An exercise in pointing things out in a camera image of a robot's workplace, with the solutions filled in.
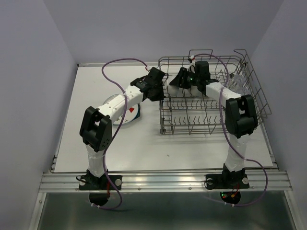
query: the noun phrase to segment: white table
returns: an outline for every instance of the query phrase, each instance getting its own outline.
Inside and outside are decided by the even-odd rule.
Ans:
[[[105,72],[123,88],[147,73],[143,66],[137,65],[110,66]],[[89,106],[102,105],[116,93],[120,90],[102,76],[101,67],[78,69],[54,172],[87,169],[87,151],[79,136],[84,112]],[[141,104],[141,117],[119,131],[108,149],[106,163],[111,171],[216,169],[222,168],[227,151],[228,144],[221,134],[161,135],[159,103],[146,100]],[[260,127],[251,135],[246,157],[258,160],[264,167],[272,166]],[[252,162],[246,162],[245,166],[257,167]]]

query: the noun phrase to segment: wire basket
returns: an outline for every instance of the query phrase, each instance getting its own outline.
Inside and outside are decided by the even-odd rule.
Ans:
[[[161,70],[166,73],[164,83],[170,76],[176,76],[181,67],[187,67],[188,57],[198,53],[213,54],[212,49],[189,51],[188,56],[162,57],[158,61]],[[241,75],[244,78],[243,87],[252,95],[256,107],[258,124],[272,114],[270,106],[261,88],[259,79],[244,49],[235,49],[233,55],[218,56],[227,66],[231,76]],[[198,56],[196,60],[209,62],[212,79],[221,84],[226,82],[226,71],[220,61],[211,56]],[[173,97],[164,87],[165,99],[160,101],[160,133],[161,134],[213,134],[222,133],[219,115],[219,103],[212,98],[194,97],[190,90],[182,89]]]

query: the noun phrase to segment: purple hose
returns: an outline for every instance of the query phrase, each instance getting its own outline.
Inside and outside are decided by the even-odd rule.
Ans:
[[[224,85],[224,86],[226,86],[227,83],[228,83],[228,81],[229,81],[229,71],[228,71],[228,68],[227,68],[226,64],[225,64],[219,57],[217,57],[217,56],[215,56],[215,55],[212,55],[212,54],[197,54],[197,55],[194,55],[194,57],[197,57],[197,56],[200,56],[200,55],[211,56],[211,57],[216,58],[217,60],[219,60],[219,61],[221,62],[221,64],[225,67],[225,70],[226,70],[226,82],[225,82],[225,85]],[[253,204],[257,203],[258,201],[260,201],[260,200],[263,198],[263,196],[264,196],[264,194],[265,194],[265,192],[267,191],[267,188],[268,188],[268,182],[269,182],[269,180],[268,180],[268,174],[267,174],[266,170],[264,169],[264,167],[263,167],[258,161],[252,160],[252,159],[246,159],[246,158],[243,157],[243,156],[235,149],[235,147],[230,143],[230,140],[229,140],[229,138],[228,138],[228,136],[227,136],[225,124],[224,124],[224,121],[223,121],[223,113],[222,113],[222,96],[223,96],[223,89],[224,89],[224,88],[222,88],[222,89],[221,89],[221,92],[220,92],[220,98],[219,98],[219,111],[220,111],[220,117],[221,117],[221,124],[222,124],[222,128],[223,128],[223,133],[224,133],[224,136],[225,136],[225,138],[226,138],[226,141],[227,141],[229,147],[230,147],[240,158],[242,158],[242,159],[245,160],[245,161],[252,161],[252,162],[255,162],[256,164],[258,164],[258,165],[262,168],[262,170],[263,170],[263,172],[264,172],[264,175],[265,175],[265,186],[264,186],[264,190],[263,190],[262,194],[261,194],[256,200],[254,200],[254,201],[252,201],[252,202],[250,202],[250,203],[242,204],[242,205],[235,205],[236,207],[246,207],[246,206],[253,205]]]
[[[108,78],[108,77],[106,76],[106,74],[105,74],[105,72],[104,72],[104,68],[105,68],[107,65],[109,65],[109,64],[111,64],[111,63],[113,63],[113,62],[125,61],[125,60],[134,60],[134,61],[138,61],[138,62],[144,64],[145,67],[147,67],[147,64],[146,64],[145,62],[139,60],[139,59],[136,59],[136,58],[121,58],[121,59],[116,59],[116,60],[107,62],[107,63],[104,64],[103,67],[101,68],[102,75],[105,77],[105,79],[107,79],[109,82],[111,82],[111,83],[117,85],[117,86],[120,88],[120,90],[122,91],[123,94],[125,93],[125,90],[121,87],[120,84],[118,84],[117,82],[111,80],[110,78]],[[128,106],[128,99],[127,99],[127,96],[126,96],[126,95],[124,95],[124,96],[125,96],[125,106],[124,106],[123,117],[122,117],[122,119],[121,119],[121,121],[120,121],[120,124],[119,124],[119,126],[117,127],[117,129],[116,129],[116,131],[115,131],[115,133],[114,133],[114,135],[113,135],[112,141],[113,141],[114,138],[116,137],[116,135],[117,135],[117,133],[118,133],[120,127],[122,126],[122,124],[123,124],[123,122],[124,122],[124,119],[125,119],[125,115],[126,115],[126,111],[127,111],[127,106]],[[121,193],[120,193],[120,191],[117,189],[117,187],[115,186],[115,184],[113,184],[113,182],[111,181],[111,179],[110,179],[110,177],[109,177],[109,174],[108,174],[108,172],[107,172],[107,168],[106,168],[106,151],[107,151],[107,149],[108,149],[108,148],[106,148],[106,150],[104,151],[104,154],[103,154],[103,157],[102,157],[102,166],[103,166],[103,168],[104,168],[104,172],[105,172],[105,175],[106,175],[107,180],[110,182],[110,184],[112,185],[112,187],[113,187],[113,188],[115,189],[115,191],[118,193],[119,198],[120,198],[120,202],[119,202],[119,204],[116,205],[115,207],[98,207],[98,206],[95,205],[95,204],[92,204],[92,205],[95,206],[95,207],[98,207],[98,208],[100,208],[100,209],[111,210],[111,209],[118,208],[118,207],[121,205],[121,203],[123,202],[123,197],[121,196]]]

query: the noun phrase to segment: purple cable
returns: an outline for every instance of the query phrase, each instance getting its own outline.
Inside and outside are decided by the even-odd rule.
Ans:
[[[224,86],[226,86],[227,83],[228,83],[228,81],[229,81],[229,71],[228,71],[228,68],[227,68],[226,64],[225,64],[219,57],[217,57],[217,56],[215,56],[215,55],[213,55],[213,54],[197,54],[197,55],[194,55],[194,57],[197,57],[197,56],[200,56],[200,55],[211,56],[211,57],[216,58],[217,60],[219,60],[219,61],[221,62],[221,64],[225,67],[225,70],[226,70],[226,82],[225,82],[225,85],[224,85]],[[247,203],[247,204],[234,205],[234,206],[236,206],[236,207],[246,207],[246,206],[253,205],[253,204],[257,203],[258,201],[260,201],[260,200],[263,198],[263,196],[264,196],[264,194],[265,194],[265,192],[267,191],[267,188],[268,188],[268,182],[269,182],[269,180],[268,180],[268,174],[267,174],[266,170],[264,169],[264,167],[262,166],[262,164],[260,164],[260,163],[259,163],[258,161],[256,161],[256,160],[247,159],[247,158],[243,157],[243,156],[235,149],[235,147],[230,143],[230,140],[229,140],[229,138],[228,138],[228,136],[227,136],[225,124],[224,124],[224,121],[223,121],[223,113],[222,113],[223,89],[224,89],[224,88],[222,88],[222,89],[221,89],[221,92],[220,92],[220,98],[219,98],[219,106],[220,106],[220,107],[219,107],[219,112],[220,112],[220,117],[221,117],[221,124],[222,124],[222,128],[223,128],[223,133],[224,133],[224,136],[225,136],[225,138],[226,138],[226,141],[227,141],[229,147],[230,147],[240,158],[242,158],[242,159],[245,160],[245,161],[251,161],[251,162],[255,162],[256,164],[258,164],[258,165],[262,168],[262,170],[263,170],[263,172],[264,172],[264,175],[265,175],[265,186],[264,186],[264,190],[263,190],[262,194],[261,194],[256,200],[254,200],[254,201],[252,201],[252,202],[250,202],[250,203]]]
[[[125,60],[134,60],[134,61],[138,61],[138,62],[144,64],[145,67],[147,67],[147,64],[146,64],[145,62],[139,60],[139,59],[136,59],[136,58],[121,58],[121,59],[116,59],[116,60],[107,62],[107,63],[104,64],[103,67],[101,68],[102,75],[105,77],[105,79],[107,79],[109,82],[111,82],[111,83],[117,85],[117,86],[120,88],[120,90],[122,91],[123,94],[125,93],[125,90],[121,87],[120,84],[118,84],[117,82],[111,80],[110,78],[108,78],[108,77],[106,76],[106,74],[105,74],[105,72],[104,72],[104,68],[105,68],[107,65],[109,65],[109,64],[111,64],[111,63],[113,63],[113,62],[125,61]],[[125,119],[125,115],[126,115],[126,111],[127,111],[127,106],[128,106],[128,99],[127,99],[127,96],[126,96],[125,94],[124,94],[124,96],[125,96],[125,106],[124,106],[123,117],[122,117],[122,119],[121,119],[121,121],[120,121],[120,124],[119,124],[119,126],[117,127],[117,129],[116,129],[116,131],[115,131],[115,133],[114,133],[114,135],[113,135],[112,141],[113,141],[114,138],[116,137],[116,135],[117,135],[117,133],[118,133],[120,127],[122,126],[122,124],[123,124],[123,122],[124,122],[124,119]],[[111,210],[111,209],[118,208],[118,207],[121,205],[121,203],[123,202],[123,197],[121,196],[121,193],[120,193],[120,191],[117,189],[117,187],[115,186],[115,184],[113,184],[113,182],[111,181],[111,179],[110,179],[110,177],[109,177],[109,174],[108,174],[108,172],[107,172],[107,169],[106,169],[106,151],[107,151],[107,149],[108,149],[108,148],[106,148],[106,150],[104,151],[104,154],[103,154],[103,157],[102,157],[102,166],[103,166],[103,168],[104,168],[104,172],[105,172],[105,175],[106,175],[107,180],[110,182],[110,184],[112,185],[112,187],[113,187],[113,188],[115,189],[115,191],[118,193],[119,198],[120,198],[120,202],[119,202],[119,204],[116,205],[115,207],[99,207],[99,208],[100,208],[100,209]]]

